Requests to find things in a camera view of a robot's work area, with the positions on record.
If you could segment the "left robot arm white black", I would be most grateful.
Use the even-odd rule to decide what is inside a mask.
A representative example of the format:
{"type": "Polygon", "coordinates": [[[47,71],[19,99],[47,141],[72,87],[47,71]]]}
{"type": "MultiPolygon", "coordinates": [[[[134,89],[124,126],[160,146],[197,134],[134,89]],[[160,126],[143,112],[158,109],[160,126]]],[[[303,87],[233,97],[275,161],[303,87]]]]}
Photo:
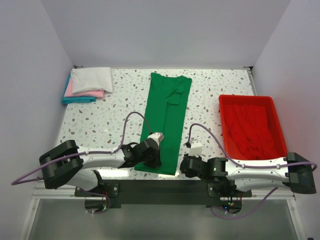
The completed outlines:
{"type": "Polygon", "coordinates": [[[46,189],[58,189],[64,185],[91,191],[102,184],[97,168],[133,168],[138,164],[161,166],[160,140],[149,137],[141,143],[124,144],[112,149],[77,146],[67,140],[39,158],[46,189]]]}

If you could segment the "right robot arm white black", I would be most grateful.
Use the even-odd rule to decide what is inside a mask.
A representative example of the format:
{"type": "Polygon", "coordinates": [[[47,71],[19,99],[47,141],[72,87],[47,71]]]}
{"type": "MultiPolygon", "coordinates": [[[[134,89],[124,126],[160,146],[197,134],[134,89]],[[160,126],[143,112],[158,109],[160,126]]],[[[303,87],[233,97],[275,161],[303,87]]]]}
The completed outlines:
{"type": "Polygon", "coordinates": [[[317,192],[315,167],[295,152],[267,160],[214,157],[204,161],[200,156],[186,154],[180,172],[187,178],[199,178],[222,196],[266,188],[288,188],[293,193],[312,195],[317,192]]]}

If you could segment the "green t shirt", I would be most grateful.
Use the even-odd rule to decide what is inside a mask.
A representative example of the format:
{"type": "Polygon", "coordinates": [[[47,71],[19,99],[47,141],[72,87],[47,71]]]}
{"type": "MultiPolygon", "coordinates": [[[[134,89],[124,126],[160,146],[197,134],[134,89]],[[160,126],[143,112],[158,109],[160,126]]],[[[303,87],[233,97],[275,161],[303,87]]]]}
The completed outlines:
{"type": "Polygon", "coordinates": [[[192,79],[185,76],[168,77],[152,72],[145,109],[145,118],[153,132],[163,133],[160,143],[161,166],[151,168],[143,163],[136,171],[174,175],[184,127],[192,79]]]}

